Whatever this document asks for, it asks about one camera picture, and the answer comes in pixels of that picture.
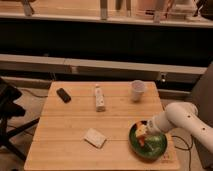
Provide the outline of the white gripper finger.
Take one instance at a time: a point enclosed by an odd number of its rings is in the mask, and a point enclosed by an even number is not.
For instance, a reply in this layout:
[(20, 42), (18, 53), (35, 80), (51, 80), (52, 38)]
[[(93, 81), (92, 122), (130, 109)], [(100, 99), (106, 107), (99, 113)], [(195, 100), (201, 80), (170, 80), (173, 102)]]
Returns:
[(144, 136), (146, 133), (147, 133), (147, 127), (145, 125), (140, 125), (135, 131), (136, 137)]

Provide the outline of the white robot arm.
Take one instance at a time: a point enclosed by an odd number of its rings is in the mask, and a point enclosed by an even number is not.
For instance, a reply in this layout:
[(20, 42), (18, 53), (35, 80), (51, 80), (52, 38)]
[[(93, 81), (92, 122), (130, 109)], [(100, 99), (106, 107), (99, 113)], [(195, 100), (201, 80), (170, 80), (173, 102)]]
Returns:
[(146, 125), (140, 125), (135, 135), (138, 139), (145, 139), (148, 135), (168, 133), (174, 128), (188, 131), (209, 152), (213, 153), (213, 127), (198, 118), (198, 109), (190, 102), (168, 104), (162, 113), (151, 117)]

